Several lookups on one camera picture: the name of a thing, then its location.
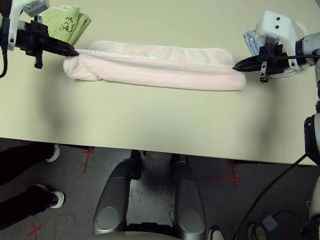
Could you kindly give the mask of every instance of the black cable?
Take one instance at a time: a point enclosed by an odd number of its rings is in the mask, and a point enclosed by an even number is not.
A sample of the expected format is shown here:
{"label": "black cable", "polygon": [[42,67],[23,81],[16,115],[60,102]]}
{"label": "black cable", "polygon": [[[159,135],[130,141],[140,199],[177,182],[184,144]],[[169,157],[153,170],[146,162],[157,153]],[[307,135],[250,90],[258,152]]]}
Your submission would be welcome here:
{"label": "black cable", "polygon": [[3,70],[0,75],[0,79],[7,74],[7,70],[8,70],[8,45],[2,43],[1,50],[2,50],[2,58],[3,58]]}
{"label": "black cable", "polygon": [[279,181],[284,175],[286,175],[288,172],[290,172],[292,169],[294,169],[306,157],[307,157],[307,155],[304,154],[295,163],[293,163],[290,167],[288,167],[285,171],[283,171],[279,176],[277,176],[271,183],[269,183],[268,186],[266,186],[266,188],[256,198],[256,200],[253,202],[252,206],[250,207],[250,209],[248,210],[248,212],[245,214],[244,218],[242,219],[242,222],[241,222],[240,226],[238,227],[238,230],[236,231],[236,234],[233,237],[234,240],[238,240],[239,234],[240,234],[241,230],[244,228],[245,223],[246,223],[249,215],[255,209],[255,207],[257,206],[258,202],[262,199],[262,197],[266,194],[266,192],[269,191],[269,189],[271,189],[277,183],[277,181]]}
{"label": "black cable", "polygon": [[172,217],[171,217],[171,215],[170,215],[170,213],[173,211],[173,209],[171,209],[170,211],[169,211],[169,218],[170,218],[170,220],[171,220],[171,223],[174,223],[174,221],[172,220]]}
{"label": "black cable", "polygon": [[283,214],[283,213],[291,214],[292,216],[294,216],[300,222],[301,225],[303,224],[303,221],[301,220],[301,218],[297,214],[295,214],[293,211],[290,211],[290,210],[279,211],[276,214],[274,214],[272,217],[275,219],[277,216],[279,216],[280,214]]}
{"label": "black cable", "polygon": [[320,55],[276,56],[276,59],[320,59]]}

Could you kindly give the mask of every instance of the gray floor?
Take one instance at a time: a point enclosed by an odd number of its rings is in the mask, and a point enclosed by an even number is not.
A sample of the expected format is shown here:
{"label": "gray floor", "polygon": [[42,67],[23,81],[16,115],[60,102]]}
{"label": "gray floor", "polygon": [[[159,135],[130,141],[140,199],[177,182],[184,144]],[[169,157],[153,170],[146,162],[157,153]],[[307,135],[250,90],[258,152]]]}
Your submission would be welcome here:
{"label": "gray floor", "polygon": [[[1,139],[1,150],[20,144],[17,140]],[[36,228],[41,226],[36,231],[38,240],[82,240],[90,236],[93,215],[106,180],[117,163],[129,154],[127,149],[102,147],[88,154],[78,148],[61,146],[57,161],[41,162],[1,186],[0,202],[25,191],[31,184],[45,184],[66,194],[64,206],[49,208],[0,231],[0,239],[33,240],[35,235],[29,235],[33,224]],[[141,180],[131,183],[128,223],[171,224],[174,192],[168,180],[170,156],[168,153],[147,153]],[[226,239],[235,234],[242,217],[261,190],[288,167],[284,164],[232,165],[226,159],[199,156],[191,156],[189,165],[198,179],[207,225],[222,227]],[[294,169],[265,195],[249,222],[259,222],[282,210],[295,212],[305,222],[309,213],[306,201],[311,200],[319,175],[317,167]],[[282,213],[275,220],[278,227],[268,233],[268,239],[302,239],[301,223],[292,214]],[[246,239],[245,236],[246,229],[241,239]]]}

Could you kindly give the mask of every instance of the red cross mark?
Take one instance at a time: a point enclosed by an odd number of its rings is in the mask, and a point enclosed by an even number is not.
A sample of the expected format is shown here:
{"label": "red cross mark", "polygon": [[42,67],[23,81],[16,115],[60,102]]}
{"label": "red cross mark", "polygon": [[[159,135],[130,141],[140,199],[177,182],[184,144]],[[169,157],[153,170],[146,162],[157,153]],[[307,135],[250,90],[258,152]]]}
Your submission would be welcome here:
{"label": "red cross mark", "polygon": [[226,164],[230,167],[232,167],[232,177],[230,176],[204,176],[204,178],[207,179],[214,179],[214,180],[228,180],[233,182],[233,186],[237,186],[237,182],[242,181],[241,178],[236,176],[236,167],[239,167],[238,164],[232,164],[228,160],[226,161]]}
{"label": "red cross mark", "polygon": [[239,167],[239,164],[232,164],[229,162],[229,160],[226,161],[226,164],[229,166],[229,167],[232,167],[232,181],[233,181],[233,186],[236,187],[237,186],[237,176],[236,176],[236,170],[235,168]]}
{"label": "red cross mark", "polygon": [[37,231],[38,231],[39,229],[41,229],[42,226],[40,225],[40,226],[36,227],[36,225],[35,225],[34,223],[32,223],[32,226],[33,226],[32,232],[28,233],[26,236],[27,236],[27,237],[30,237],[32,234],[34,234],[34,240],[38,240],[38,238],[37,238]]}
{"label": "red cross mark", "polygon": [[84,169],[83,169],[83,173],[85,174],[87,171],[87,167],[88,167],[89,156],[90,156],[90,154],[95,154],[95,148],[93,148],[91,151],[82,150],[82,153],[86,154],[86,159],[85,159]]}

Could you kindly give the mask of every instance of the folded towel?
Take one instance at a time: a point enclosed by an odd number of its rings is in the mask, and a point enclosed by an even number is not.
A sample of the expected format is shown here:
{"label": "folded towel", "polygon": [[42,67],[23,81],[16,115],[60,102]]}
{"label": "folded towel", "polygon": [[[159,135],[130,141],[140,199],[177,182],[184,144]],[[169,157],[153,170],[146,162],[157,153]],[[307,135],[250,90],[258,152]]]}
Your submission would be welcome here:
{"label": "folded towel", "polygon": [[72,79],[208,91],[241,90],[246,84],[225,49],[95,41],[88,50],[76,50],[79,56],[63,64]]}
{"label": "folded towel", "polygon": [[51,7],[41,16],[43,24],[48,26],[50,37],[71,45],[90,23],[90,18],[80,13],[78,6]]}

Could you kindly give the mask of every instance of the pink towel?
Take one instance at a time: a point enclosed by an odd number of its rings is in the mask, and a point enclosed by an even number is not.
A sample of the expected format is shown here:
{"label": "pink towel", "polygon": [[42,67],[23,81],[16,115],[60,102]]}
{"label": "pink towel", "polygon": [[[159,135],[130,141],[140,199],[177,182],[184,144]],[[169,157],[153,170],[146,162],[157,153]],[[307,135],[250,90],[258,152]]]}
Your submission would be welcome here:
{"label": "pink towel", "polygon": [[77,51],[79,56],[63,64],[72,79],[208,91],[241,90],[246,84],[246,76],[232,69],[231,53],[220,48],[95,41]]}

